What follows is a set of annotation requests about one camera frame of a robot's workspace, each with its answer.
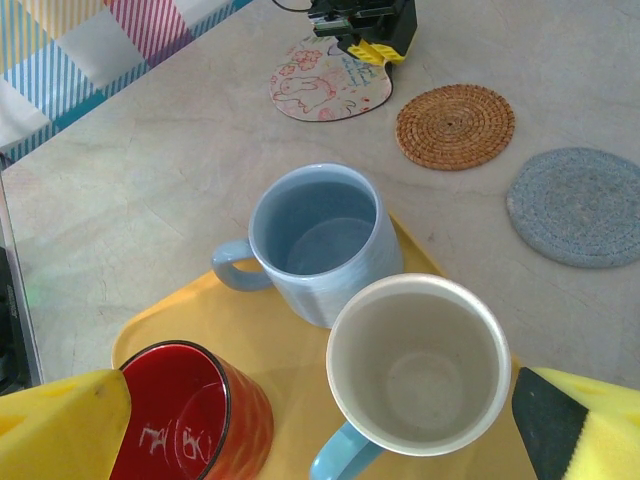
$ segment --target blue striped fabric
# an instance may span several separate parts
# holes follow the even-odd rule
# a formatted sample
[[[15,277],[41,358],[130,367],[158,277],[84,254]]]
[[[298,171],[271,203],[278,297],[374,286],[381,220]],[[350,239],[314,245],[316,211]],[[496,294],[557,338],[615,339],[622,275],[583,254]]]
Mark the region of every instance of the blue striped fabric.
[[[192,37],[198,38],[218,25],[232,13],[240,10],[251,0],[230,0],[211,15],[189,29]],[[0,160],[0,168],[6,168],[20,160],[35,148],[49,140],[102,101],[92,99],[110,98],[123,88],[150,71],[147,61],[125,72],[103,88],[97,89],[87,76],[76,66],[71,58],[56,44],[55,40],[23,10],[20,3],[0,0],[0,27],[2,33],[2,66],[4,79],[19,91],[33,105],[39,108],[52,123],[44,126],[28,137],[3,148],[5,158]],[[16,29],[19,38],[14,42]],[[167,58],[175,51],[186,46],[184,39],[178,39],[176,45],[167,47]],[[9,59],[19,58],[13,66]]]

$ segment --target marble surface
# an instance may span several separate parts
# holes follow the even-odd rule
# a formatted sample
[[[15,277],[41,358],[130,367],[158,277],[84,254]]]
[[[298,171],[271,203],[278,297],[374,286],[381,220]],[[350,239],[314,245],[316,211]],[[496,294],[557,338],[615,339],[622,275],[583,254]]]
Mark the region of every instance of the marble surface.
[[[4,173],[47,380],[108,367],[122,325],[245,235],[269,184],[338,161],[375,180],[526,362],[640,388],[640,262],[589,271],[547,260],[511,228],[504,200],[522,164],[547,149],[640,162],[637,2],[418,3],[395,92],[367,115],[307,124],[276,110],[273,66],[311,27],[255,0]],[[395,117],[451,83],[502,94],[516,132],[482,167],[430,171],[403,157]]]

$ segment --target mug handle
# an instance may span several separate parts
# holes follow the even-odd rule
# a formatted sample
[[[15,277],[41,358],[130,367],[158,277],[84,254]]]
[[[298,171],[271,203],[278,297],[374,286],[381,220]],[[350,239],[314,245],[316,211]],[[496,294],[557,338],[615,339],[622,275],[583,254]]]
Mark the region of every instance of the mug handle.
[[[383,451],[346,422],[322,447],[311,464],[309,477],[311,480],[350,480]]]
[[[255,258],[248,238],[223,243],[211,256],[211,266],[227,287],[241,292],[255,292],[273,285],[264,272],[243,272],[233,266],[235,262]]]

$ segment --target woven rattan coaster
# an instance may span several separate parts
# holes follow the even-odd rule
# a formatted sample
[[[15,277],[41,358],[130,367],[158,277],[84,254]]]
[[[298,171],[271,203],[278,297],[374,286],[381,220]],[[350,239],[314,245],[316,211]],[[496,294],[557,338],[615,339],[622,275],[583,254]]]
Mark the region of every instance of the woven rattan coaster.
[[[449,85],[423,93],[398,114],[396,139],[412,162],[464,170],[496,157],[513,136],[515,116],[496,92]]]

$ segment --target white mug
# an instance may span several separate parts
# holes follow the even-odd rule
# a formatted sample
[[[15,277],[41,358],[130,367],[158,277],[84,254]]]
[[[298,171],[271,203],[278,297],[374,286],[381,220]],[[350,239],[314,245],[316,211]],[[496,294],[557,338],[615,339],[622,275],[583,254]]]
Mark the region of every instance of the white mug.
[[[385,450],[444,455],[480,437],[507,398],[511,356],[474,294],[434,275],[402,274],[342,309],[327,375],[347,422],[314,460],[311,478],[347,480]]]

